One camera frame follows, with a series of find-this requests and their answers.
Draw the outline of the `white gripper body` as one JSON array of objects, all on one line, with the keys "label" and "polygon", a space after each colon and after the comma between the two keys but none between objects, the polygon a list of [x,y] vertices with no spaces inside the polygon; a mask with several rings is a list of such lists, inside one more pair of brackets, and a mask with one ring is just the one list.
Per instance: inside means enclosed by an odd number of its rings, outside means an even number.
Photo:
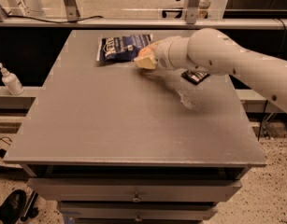
[{"label": "white gripper body", "polygon": [[155,49],[155,58],[158,66],[166,70],[177,70],[179,60],[179,48],[177,41],[179,36],[171,36],[161,40]]}]

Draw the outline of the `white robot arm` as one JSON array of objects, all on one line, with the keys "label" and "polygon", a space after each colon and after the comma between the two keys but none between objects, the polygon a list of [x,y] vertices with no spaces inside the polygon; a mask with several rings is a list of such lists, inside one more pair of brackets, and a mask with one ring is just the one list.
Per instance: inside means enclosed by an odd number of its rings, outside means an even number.
[{"label": "white robot arm", "polygon": [[170,36],[142,49],[134,58],[147,70],[177,70],[235,77],[287,113],[287,61],[245,49],[211,28],[188,37]]}]

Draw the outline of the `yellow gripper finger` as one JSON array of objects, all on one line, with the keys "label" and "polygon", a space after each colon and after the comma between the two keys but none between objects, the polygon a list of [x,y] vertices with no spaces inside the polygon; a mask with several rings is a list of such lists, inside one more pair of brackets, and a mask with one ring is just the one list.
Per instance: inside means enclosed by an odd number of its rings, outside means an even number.
[{"label": "yellow gripper finger", "polygon": [[161,43],[163,43],[163,40],[150,43],[150,44],[147,46],[147,48],[149,48],[149,49],[156,49]]},{"label": "yellow gripper finger", "polygon": [[154,70],[157,67],[157,62],[152,54],[136,57],[134,58],[134,62],[137,67],[142,69]]}]

